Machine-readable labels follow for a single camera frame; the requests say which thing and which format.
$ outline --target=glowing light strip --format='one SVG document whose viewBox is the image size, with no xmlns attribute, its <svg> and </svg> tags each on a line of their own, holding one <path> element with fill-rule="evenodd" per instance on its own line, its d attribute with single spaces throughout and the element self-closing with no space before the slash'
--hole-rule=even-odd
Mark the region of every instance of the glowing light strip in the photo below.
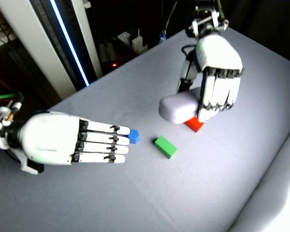
<svg viewBox="0 0 290 232">
<path fill-rule="evenodd" d="M 58 22 L 59 22 L 59 24 L 60 24 L 60 27 L 61 27 L 61 29 L 62 29 L 62 31 L 63 31 L 64 36 L 66 37 L 66 40 L 67 40 L 67 42 L 68 42 L 68 45 L 69 45 L 69 47 L 70 47 L 70 49 L 71 49 L 71 52 L 72 52 L 72 54 L 73 54 L 73 56 L 74 56 L 74 59 L 75 59 L 75 61 L 76 61 L 76 64 L 77 64 L 77 66 L 78 66 L 78 68 L 79 68 L 79 70 L 80 70 L 80 72 L 81 72 L 81 74 L 82 74 L 82 77 L 83 77 L 83 79 L 84 79 L 84 81 L 85 81 L 85 84 L 86 84 L 86 86 L 89 86 L 88 80 L 87 80 L 87 78 L 86 78 L 86 75 L 85 75 L 85 73 L 84 73 L 84 70 L 83 70 L 83 68 L 82 68 L 81 63 L 79 62 L 79 59 L 78 59 L 78 57 L 77 57 L 77 54 L 76 54 L 76 52 L 75 52 L 75 50 L 74 50 L 73 44 L 72 44 L 71 39 L 70 39 L 70 37 L 69 37 L 69 35 L 68 35 L 68 32 L 67 32 L 67 30 L 66 30 L 66 27 L 64 26 L 64 23 L 63 23 L 63 21 L 62 21 L 62 18 L 61 18 L 61 15 L 60 15 L 60 13 L 59 13 L 59 10 L 58 10 L 58 8 L 57 8 L 57 5 L 56 5 L 56 3 L 55 3 L 55 0 L 50 0 L 50 3 L 52 4 L 52 7 L 53 7 L 53 9 L 54 9 L 54 11 L 55 11 L 55 14 L 56 14 L 56 17 L 57 17 Z"/>
</svg>

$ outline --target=gray table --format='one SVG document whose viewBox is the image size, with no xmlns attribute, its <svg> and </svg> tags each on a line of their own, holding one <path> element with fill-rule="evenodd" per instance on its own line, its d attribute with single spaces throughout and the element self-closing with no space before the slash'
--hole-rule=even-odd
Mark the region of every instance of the gray table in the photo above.
<svg viewBox="0 0 290 232">
<path fill-rule="evenodd" d="M 245 75 L 237 104 L 197 134 L 158 114 L 173 94 L 184 32 L 64 100 L 53 110 L 138 129 L 124 164 L 46 166 L 32 176 L 0 153 L 0 232 L 223 232 L 290 131 L 290 62 L 228 29 Z M 178 147 L 168 160 L 152 144 Z"/>
</svg>

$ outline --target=blue block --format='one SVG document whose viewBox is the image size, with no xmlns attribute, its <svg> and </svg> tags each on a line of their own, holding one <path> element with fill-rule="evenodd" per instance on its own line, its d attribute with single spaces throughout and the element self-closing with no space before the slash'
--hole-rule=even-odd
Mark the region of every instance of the blue block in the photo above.
<svg viewBox="0 0 290 232">
<path fill-rule="evenodd" d="M 140 141 L 140 134 L 137 130 L 131 130 L 130 134 L 128 135 L 131 144 L 137 144 Z"/>
</svg>

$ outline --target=green block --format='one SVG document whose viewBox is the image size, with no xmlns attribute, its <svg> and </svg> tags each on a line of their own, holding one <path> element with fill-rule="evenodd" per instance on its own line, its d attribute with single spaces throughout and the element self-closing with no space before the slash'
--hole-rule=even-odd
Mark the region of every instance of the green block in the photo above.
<svg viewBox="0 0 290 232">
<path fill-rule="evenodd" d="M 177 151 L 177 148 L 171 144 L 166 138 L 163 136 L 159 137 L 155 141 L 155 146 L 158 148 L 167 158 L 171 158 Z"/>
</svg>

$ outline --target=toy block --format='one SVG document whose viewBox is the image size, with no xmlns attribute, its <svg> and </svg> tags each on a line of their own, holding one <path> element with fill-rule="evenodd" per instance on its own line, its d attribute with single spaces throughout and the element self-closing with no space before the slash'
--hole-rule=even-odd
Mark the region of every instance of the toy block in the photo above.
<svg viewBox="0 0 290 232">
<path fill-rule="evenodd" d="M 141 136 L 137 130 L 131 130 L 128 138 L 130 139 L 131 144 L 137 144 L 140 141 Z"/>
<path fill-rule="evenodd" d="M 167 158 L 171 158 L 177 151 L 177 148 L 163 136 L 155 141 L 155 147 L 158 148 Z"/>
<path fill-rule="evenodd" d="M 193 117 L 189 121 L 185 122 L 185 125 L 192 129 L 194 132 L 198 132 L 199 129 L 203 126 L 203 122 L 199 122 L 197 117 Z"/>
</svg>

